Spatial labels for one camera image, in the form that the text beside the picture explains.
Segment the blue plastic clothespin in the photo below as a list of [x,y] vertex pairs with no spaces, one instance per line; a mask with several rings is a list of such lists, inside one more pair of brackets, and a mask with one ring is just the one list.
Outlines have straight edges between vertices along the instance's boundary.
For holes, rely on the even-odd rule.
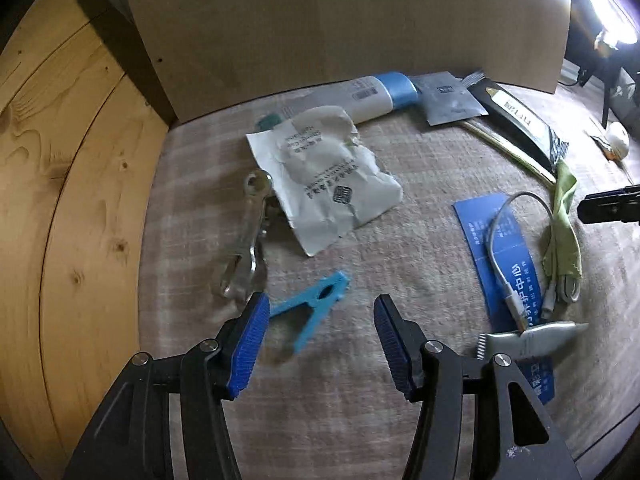
[[299,330],[292,343],[294,354],[306,347],[308,341],[314,336],[314,332],[323,320],[329,315],[332,307],[341,301],[346,294],[350,278],[341,271],[336,271],[327,278],[322,278],[314,286],[308,287],[297,296],[294,296],[277,307],[272,307],[270,318],[274,320],[296,309],[310,311],[309,318]]

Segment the white bottle blue cap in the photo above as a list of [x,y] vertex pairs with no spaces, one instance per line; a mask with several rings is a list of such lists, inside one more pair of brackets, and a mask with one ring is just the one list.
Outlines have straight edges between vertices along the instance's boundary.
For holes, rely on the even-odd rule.
[[319,106],[339,106],[356,125],[401,110],[419,101],[419,92],[403,73],[389,72],[329,84],[306,96],[289,100],[264,116],[257,131],[264,131],[281,122]]

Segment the grey foil sachet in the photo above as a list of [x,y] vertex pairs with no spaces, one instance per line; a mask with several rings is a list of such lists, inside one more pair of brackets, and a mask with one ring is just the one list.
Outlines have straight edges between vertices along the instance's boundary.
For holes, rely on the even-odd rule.
[[414,76],[411,80],[419,92],[421,110],[431,127],[488,114],[462,82],[448,72]]

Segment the silver metal carabiner keys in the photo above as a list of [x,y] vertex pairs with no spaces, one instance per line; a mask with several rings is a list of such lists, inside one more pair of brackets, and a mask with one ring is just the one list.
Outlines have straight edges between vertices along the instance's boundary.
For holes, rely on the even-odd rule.
[[215,296],[244,304],[267,285],[268,269],[262,241],[267,233],[267,210],[274,197],[270,174],[255,169],[244,179],[244,211],[240,235],[218,259],[210,282]]

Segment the light wooden panel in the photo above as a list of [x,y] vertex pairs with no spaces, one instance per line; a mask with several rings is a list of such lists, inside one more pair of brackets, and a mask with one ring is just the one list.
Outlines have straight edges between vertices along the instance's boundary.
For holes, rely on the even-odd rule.
[[108,0],[36,0],[1,55],[1,419],[57,479],[138,350],[151,184],[175,114]]

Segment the silver grey comb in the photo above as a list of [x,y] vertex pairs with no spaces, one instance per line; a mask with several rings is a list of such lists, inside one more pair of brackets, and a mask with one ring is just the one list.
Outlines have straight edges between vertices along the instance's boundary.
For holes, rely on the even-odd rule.
[[476,357],[486,360],[503,353],[514,361],[552,356],[585,333],[588,323],[558,321],[529,327],[523,333],[479,334]]

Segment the green cloth strip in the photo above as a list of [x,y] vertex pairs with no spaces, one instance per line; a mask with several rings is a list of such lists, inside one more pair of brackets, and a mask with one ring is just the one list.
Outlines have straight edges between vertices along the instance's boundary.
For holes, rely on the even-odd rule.
[[542,266],[547,276],[552,275],[552,262],[556,263],[558,278],[566,276],[577,281],[582,279],[582,253],[572,224],[570,207],[577,190],[577,179],[561,159],[556,165],[556,185],[553,200],[554,246],[549,246]]

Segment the blue printed card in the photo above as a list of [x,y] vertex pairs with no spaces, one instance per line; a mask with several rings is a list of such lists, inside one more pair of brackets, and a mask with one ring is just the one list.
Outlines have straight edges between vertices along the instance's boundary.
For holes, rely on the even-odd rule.
[[[489,194],[454,203],[474,261],[489,318],[490,334],[519,332],[542,323],[544,294],[534,260],[511,206],[530,198],[549,211],[539,196],[524,192],[511,196]],[[551,359],[516,361],[542,403],[554,397]]]

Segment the wooden stick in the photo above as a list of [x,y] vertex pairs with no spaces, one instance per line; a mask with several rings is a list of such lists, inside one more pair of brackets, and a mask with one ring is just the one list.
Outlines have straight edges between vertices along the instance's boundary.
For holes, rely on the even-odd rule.
[[501,134],[487,127],[484,122],[480,122],[478,119],[465,119],[462,120],[462,122],[458,122],[458,126],[475,134],[480,140],[489,143],[500,152],[503,152],[503,154],[506,154],[506,156],[515,160],[536,178],[544,182],[548,188],[555,187],[556,179],[550,171],[544,169],[532,156],[527,155],[511,141],[506,140]]

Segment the crumpled white paper packet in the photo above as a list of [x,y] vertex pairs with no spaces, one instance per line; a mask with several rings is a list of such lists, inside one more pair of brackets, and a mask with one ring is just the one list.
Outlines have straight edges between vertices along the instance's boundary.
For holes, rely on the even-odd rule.
[[309,257],[402,200],[401,185],[378,166],[341,107],[305,110],[246,138]]

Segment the black packaging bag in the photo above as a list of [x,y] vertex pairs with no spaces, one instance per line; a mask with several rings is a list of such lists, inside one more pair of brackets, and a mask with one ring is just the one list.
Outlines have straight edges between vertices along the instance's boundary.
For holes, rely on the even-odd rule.
[[556,174],[568,143],[520,99],[489,78],[469,86],[469,92],[488,111],[488,118],[514,144],[538,164]]

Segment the white stuffed plush ball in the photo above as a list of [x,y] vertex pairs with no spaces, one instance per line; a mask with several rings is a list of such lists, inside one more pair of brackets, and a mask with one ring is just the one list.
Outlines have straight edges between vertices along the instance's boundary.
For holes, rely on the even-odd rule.
[[608,144],[608,158],[614,162],[621,162],[629,154],[629,134],[620,122],[608,124],[605,128],[605,141]]

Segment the brown cardboard box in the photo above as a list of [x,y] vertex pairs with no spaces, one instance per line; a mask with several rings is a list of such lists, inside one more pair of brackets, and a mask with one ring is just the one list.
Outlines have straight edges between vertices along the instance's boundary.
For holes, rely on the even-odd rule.
[[570,0],[128,0],[178,118],[377,73],[553,91]]

